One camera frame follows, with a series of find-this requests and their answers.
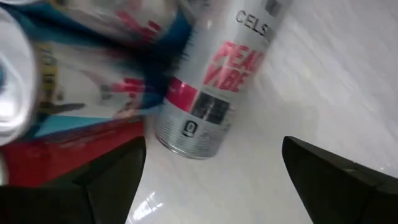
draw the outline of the silver can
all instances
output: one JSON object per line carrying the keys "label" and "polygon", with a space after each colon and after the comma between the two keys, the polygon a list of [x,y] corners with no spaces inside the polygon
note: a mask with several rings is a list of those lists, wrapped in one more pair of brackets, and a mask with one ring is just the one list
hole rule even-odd
{"label": "silver can", "polygon": [[0,146],[157,111],[160,67],[148,62],[148,72],[118,45],[4,8]]}
{"label": "silver can", "polygon": [[192,159],[218,152],[239,96],[261,66],[289,0],[211,0],[175,73],[157,139]]}
{"label": "silver can", "polygon": [[90,30],[128,46],[174,43],[190,28],[176,0],[0,0],[68,27]]}

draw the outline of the aluminum can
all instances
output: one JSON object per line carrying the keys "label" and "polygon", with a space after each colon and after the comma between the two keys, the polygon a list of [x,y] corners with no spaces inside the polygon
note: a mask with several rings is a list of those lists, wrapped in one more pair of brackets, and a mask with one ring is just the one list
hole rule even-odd
{"label": "aluminum can", "polygon": [[289,0],[211,0],[195,25],[156,124],[157,139],[192,159],[218,152]]}
{"label": "aluminum can", "polygon": [[177,0],[0,0],[18,10],[132,47],[172,50],[192,28]]}
{"label": "aluminum can", "polygon": [[38,187],[143,135],[144,121],[138,119],[8,144],[0,152],[0,168],[4,168],[0,186]]}
{"label": "aluminum can", "polygon": [[160,72],[119,46],[10,8],[0,8],[0,29],[0,146],[28,130],[26,140],[133,118],[162,102]]}

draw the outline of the black object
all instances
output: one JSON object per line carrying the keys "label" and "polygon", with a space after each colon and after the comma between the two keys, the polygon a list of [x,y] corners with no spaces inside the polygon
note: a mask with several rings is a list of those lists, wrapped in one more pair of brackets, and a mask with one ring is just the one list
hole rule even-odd
{"label": "black object", "polygon": [[139,137],[40,188],[0,187],[0,223],[125,224],[145,157]]}
{"label": "black object", "polygon": [[282,155],[315,224],[398,223],[398,179],[293,137]]}

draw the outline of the can lid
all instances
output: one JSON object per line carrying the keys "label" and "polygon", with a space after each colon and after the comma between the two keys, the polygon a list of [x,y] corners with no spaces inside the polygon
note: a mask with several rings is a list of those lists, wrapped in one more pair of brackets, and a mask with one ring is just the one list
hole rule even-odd
{"label": "can lid", "polygon": [[18,22],[0,8],[0,146],[29,128],[40,80],[32,45]]}

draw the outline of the white countertop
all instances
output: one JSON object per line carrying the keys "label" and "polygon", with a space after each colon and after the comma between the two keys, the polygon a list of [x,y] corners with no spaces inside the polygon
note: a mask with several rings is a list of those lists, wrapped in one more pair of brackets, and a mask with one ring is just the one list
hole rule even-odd
{"label": "white countertop", "polygon": [[398,1],[294,0],[220,153],[147,130],[127,223],[311,223],[282,160],[295,136],[398,177]]}

